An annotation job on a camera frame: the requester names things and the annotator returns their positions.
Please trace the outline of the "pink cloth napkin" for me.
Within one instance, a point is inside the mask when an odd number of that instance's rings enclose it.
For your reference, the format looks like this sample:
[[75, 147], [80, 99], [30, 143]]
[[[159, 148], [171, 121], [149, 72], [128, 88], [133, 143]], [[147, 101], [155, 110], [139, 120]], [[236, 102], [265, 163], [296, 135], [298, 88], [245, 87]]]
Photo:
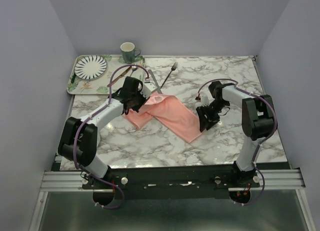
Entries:
[[153, 93], [139, 111], [130, 109], [124, 118], [138, 130], [155, 118], [188, 144], [202, 135], [199, 118], [174, 95]]

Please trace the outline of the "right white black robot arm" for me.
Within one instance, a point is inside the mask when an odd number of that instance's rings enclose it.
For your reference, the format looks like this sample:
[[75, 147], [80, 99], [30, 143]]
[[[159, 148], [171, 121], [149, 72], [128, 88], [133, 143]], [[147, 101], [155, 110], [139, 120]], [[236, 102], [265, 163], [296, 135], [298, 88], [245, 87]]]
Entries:
[[235, 161], [236, 171], [230, 174], [230, 182], [241, 187], [248, 181], [246, 172], [256, 168], [256, 161], [262, 144], [276, 132], [278, 121], [270, 95], [257, 95], [237, 87], [236, 83], [221, 83], [220, 79], [209, 82], [209, 93], [197, 94], [199, 102], [196, 112], [199, 118], [199, 131], [207, 131], [220, 121], [223, 108], [233, 104], [241, 108], [241, 127], [245, 135], [239, 156]]

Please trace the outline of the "aluminium rail frame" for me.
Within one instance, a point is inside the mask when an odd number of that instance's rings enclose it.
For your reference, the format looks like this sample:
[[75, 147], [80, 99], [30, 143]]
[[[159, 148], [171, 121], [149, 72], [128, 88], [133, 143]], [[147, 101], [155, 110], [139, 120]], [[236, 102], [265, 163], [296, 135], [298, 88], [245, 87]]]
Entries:
[[115, 192], [83, 189], [77, 170], [61, 170], [62, 157], [41, 180], [31, 231], [313, 231], [302, 172], [287, 162], [259, 163], [260, 186], [228, 199], [125, 199]]

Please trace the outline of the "silver table knife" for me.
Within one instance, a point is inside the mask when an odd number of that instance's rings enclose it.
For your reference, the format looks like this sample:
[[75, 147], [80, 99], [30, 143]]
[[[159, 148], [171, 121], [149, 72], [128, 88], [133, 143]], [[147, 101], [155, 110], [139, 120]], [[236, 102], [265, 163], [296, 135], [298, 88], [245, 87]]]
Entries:
[[152, 77], [152, 79], [153, 79], [153, 83], [154, 83], [154, 85], [155, 85], [155, 87], [156, 87], [156, 92], [157, 92], [158, 94], [162, 94], [163, 92], [162, 92], [162, 90], [161, 90], [161, 88], [160, 88], [160, 86], [159, 86], [159, 84], [158, 84], [158, 82], [157, 82], [157, 79], [156, 79], [153, 71], [152, 71], [151, 69], [149, 69], [149, 70], [148, 70], [148, 73], [149, 73], [149, 75], [150, 75], [150, 76]]

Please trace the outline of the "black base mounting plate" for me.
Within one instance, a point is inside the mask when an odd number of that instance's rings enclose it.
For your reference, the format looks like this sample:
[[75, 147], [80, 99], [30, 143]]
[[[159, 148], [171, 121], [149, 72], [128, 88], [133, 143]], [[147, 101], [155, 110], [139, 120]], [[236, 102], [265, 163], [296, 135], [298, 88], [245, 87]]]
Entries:
[[238, 171], [235, 164], [113, 168], [106, 175], [112, 187], [93, 177], [87, 178], [83, 189], [115, 192], [115, 198], [138, 199], [228, 199], [236, 191], [260, 187], [253, 169]]

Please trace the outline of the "leaf pattern serving tray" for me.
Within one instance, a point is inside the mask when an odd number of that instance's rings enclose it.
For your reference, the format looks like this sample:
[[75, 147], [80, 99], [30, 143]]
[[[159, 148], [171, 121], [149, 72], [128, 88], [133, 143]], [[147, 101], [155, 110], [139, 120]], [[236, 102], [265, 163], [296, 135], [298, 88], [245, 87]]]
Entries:
[[124, 84], [126, 77], [133, 77], [144, 81], [146, 72], [138, 67], [123, 67], [125, 65], [121, 55], [81, 55], [76, 58], [67, 84], [67, 92], [71, 95], [107, 95], [117, 91]]

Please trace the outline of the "green ceramic mug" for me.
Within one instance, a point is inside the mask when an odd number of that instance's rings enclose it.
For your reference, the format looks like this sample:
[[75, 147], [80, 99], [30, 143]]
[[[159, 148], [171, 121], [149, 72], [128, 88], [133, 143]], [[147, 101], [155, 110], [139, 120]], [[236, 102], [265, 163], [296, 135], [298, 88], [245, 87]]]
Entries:
[[132, 64], [135, 59], [141, 54], [141, 49], [136, 48], [132, 42], [124, 42], [120, 45], [122, 58], [125, 64]]

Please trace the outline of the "black silver fork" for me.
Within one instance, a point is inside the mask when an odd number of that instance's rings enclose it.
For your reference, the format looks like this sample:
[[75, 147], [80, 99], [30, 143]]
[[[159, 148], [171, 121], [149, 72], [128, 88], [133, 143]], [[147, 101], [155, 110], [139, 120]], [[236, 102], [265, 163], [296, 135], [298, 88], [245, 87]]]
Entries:
[[178, 67], [178, 62], [175, 62], [171, 69], [170, 69], [170, 72], [168, 73], [168, 75], [166, 76], [166, 78], [164, 79], [163, 83], [161, 84], [160, 88], [162, 89], [163, 86], [165, 85], [165, 83], [167, 82], [167, 80], [169, 79], [170, 75], [172, 74], [173, 71], [175, 71]]

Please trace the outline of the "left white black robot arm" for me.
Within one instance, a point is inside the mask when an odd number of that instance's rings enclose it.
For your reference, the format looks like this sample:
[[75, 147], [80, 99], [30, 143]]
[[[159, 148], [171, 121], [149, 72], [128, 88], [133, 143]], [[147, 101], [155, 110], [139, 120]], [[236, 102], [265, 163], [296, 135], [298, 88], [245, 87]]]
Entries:
[[64, 125], [58, 145], [58, 154], [73, 161], [76, 168], [84, 168], [94, 175], [93, 182], [101, 189], [107, 188], [111, 176], [109, 166], [97, 156], [100, 131], [113, 119], [128, 114], [129, 110], [139, 112], [148, 101], [156, 86], [134, 77], [126, 77], [121, 88], [91, 113], [81, 117], [69, 117]]

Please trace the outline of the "silver spoon on tray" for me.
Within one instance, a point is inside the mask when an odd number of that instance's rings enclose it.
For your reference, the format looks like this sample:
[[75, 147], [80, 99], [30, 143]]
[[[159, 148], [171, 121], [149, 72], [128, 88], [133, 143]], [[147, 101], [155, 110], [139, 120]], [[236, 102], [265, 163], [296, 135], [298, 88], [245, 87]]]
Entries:
[[138, 68], [139, 68], [139, 67], [138, 67], [137, 65], [133, 65], [133, 66], [131, 67], [131, 74], [130, 74], [130, 75], [132, 75]]

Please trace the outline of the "copper knife on tray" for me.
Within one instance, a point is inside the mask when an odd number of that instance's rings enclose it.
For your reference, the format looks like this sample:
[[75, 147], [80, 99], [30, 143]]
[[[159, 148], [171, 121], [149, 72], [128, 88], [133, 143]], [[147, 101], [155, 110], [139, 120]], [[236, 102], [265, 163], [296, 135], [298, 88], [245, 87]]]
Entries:
[[132, 67], [131, 67], [131, 66], [128, 66], [128, 67], [125, 68], [124, 71], [118, 73], [117, 76], [114, 76], [114, 77], [110, 80], [110, 82], [109, 82], [109, 84], [107, 85], [107, 87], [110, 88], [110, 87], [113, 86], [115, 83], [117, 83], [118, 80], [124, 78], [131, 69], [132, 69]]

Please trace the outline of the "striped white plate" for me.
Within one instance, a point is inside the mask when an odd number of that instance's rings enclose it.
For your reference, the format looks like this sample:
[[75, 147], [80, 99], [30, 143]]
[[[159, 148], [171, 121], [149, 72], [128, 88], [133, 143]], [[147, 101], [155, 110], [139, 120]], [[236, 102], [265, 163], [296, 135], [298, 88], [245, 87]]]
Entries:
[[80, 58], [74, 66], [74, 74], [82, 80], [94, 80], [102, 76], [108, 67], [104, 57], [89, 55]]

